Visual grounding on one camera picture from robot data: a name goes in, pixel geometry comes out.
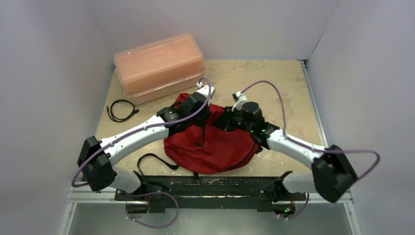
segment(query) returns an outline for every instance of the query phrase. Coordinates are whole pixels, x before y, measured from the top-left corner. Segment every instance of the gray floor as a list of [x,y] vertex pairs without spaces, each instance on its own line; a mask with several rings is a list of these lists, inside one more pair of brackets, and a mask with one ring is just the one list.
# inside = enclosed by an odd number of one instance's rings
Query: gray floor
[[[255,210],[180,209],[177,221],[168,228],[150,229],[125,219],[124,204],[78,204],[71,235],[350,235],[343,204],[309,204],[304,213],[291,221],[277,220],[272,212]],[[161,225],[174,210],[147,214],[141,220]]]

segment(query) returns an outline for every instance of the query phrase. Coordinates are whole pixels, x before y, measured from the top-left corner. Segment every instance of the black cable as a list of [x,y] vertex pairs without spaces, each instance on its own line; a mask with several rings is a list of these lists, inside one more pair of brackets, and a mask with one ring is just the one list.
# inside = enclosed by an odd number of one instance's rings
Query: black cable
[[[118,118],[118,117],[116,117],[116,116],[114,115],[114,113],[113,113],[113,106],[114,106],[115,104],[117,104],[117,103],[121,103],[121,102],[126,102],[126,103],[131,104],[131,106],[133,106],[133,110],[132,110],[132,111],[131,111],[131,113],[130,113],[127,117],[125,117],[125,118]],[[108,116],[110,117],[110,119],[111,119],[112,121],[115,121],[115,122],[124,122],[124,121],[126,121],[126,120],[130,119],[130,118],[131,118],[134,114],[138,113],[138,109],[136,109],[136,107],[134,106],[134,104],[133,104],[133,103],[131,103],[130,101],[128,101],[128,100],[126,100],[126,99],[118,99],[118,100],[114,101],[114,102],[111,104],[110,108],[108,108],[108,106],[107,106],[107,113],[108,113]]]

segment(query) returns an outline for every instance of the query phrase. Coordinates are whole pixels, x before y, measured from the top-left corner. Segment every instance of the wooden tabletop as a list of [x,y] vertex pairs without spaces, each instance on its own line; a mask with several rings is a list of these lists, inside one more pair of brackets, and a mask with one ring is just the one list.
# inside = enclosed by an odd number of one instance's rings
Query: wooden tabletop
[[[232,93],[241,91],[257,80],[268,80],[280,90],[287,117],[287,132],[305,141],[321,145],[319,128],[308,88],[299,61],[275,60],[206,60],[206,77],[216,88],[212,103],[221,106],[234,104]],[[196,88],[181,92],[193,93]],[[170,106],[179,93],[139,105],[139,113],[126,122],[117,123],[109,119],[104,108],[96,132],[98,140],[126,131],[155,115],[163,107]],[[248,100],[255,101],[262,109],[265,120],[282,127],[281,106],[276,92],[267,84],[258,84],[245,92]],[[118,75],[114,72],[105,106],[110,106],[117,99],[125,98]],[[119,103],[113,112],[118,117],[126,117],[131,112],[131,105]],[[132,153],[120,161],[117,166],[127,170],[136,170],[138,159],[154,153],[173,163],[164,153],[163,142],[157,141]],[[154,158],[142,161],[140,168],[146,175],[192,175],[192,172],[180,167],[173,171]],[[285,171],[310,172],[308,168],[284,154],[264,149],[255,155],[246,166],[219,173],[226,176],[279,176]]]

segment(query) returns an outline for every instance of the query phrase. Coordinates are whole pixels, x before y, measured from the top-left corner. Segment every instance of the plastic box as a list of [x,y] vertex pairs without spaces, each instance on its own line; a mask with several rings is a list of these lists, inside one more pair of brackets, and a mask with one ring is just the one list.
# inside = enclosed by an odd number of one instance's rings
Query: plastic box
[[117,53],[114,62],[124,94],[135,105],[194,86],[206,71],[190,34]]

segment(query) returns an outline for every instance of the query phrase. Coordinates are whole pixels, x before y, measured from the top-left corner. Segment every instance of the white wall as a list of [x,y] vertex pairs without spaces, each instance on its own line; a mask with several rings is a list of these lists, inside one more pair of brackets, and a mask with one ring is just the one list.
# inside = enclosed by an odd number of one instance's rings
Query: white wall
[[329,141],[382,156],[352,188],[364,235],[414,234],[414,12],[413,0],[341,0],[308,62]]
[[81,0],[0,5],[0,234],[57,234],[111,55]]
[[190,32],[208,59],[307,59],[339,0],[86,0],[111,53]]

